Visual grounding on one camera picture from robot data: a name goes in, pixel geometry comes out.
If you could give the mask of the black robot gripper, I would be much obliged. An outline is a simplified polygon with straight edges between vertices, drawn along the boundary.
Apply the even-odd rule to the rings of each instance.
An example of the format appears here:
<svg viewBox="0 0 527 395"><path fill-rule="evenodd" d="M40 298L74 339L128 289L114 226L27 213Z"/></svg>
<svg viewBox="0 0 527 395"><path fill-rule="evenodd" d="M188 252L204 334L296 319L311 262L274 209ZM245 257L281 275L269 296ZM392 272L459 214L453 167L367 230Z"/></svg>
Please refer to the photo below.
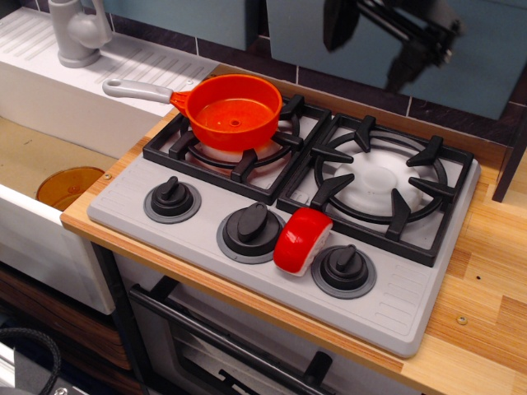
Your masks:
<svg viewBox="0 0 527 395"><path fill-rule="evenodd" d="M388 72L390 93L413 82L430 62L448 63L461 35L461 19L447 1L325 0L323 41L329 52L352 38L360 13L403 43Z"/></svg>

